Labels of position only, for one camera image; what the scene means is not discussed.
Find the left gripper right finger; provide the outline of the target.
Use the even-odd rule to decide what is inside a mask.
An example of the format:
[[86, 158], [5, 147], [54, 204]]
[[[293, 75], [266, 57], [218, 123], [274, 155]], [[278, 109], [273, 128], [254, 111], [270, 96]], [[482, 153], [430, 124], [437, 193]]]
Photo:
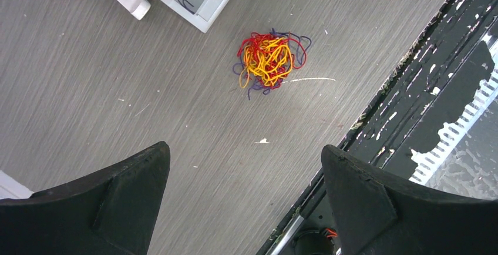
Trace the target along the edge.
[[422, 186], [332, 145], [321, 163], [343, 254], [497, 253], [497, 201]]

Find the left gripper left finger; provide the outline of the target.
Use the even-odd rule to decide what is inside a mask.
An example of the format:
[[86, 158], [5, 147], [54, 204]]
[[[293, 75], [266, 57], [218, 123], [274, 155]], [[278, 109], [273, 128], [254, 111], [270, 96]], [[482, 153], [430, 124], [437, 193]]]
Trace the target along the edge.
[[3, 199], [1, 253], [146, 254], [169, 171], [161, 141], [27, 199]]

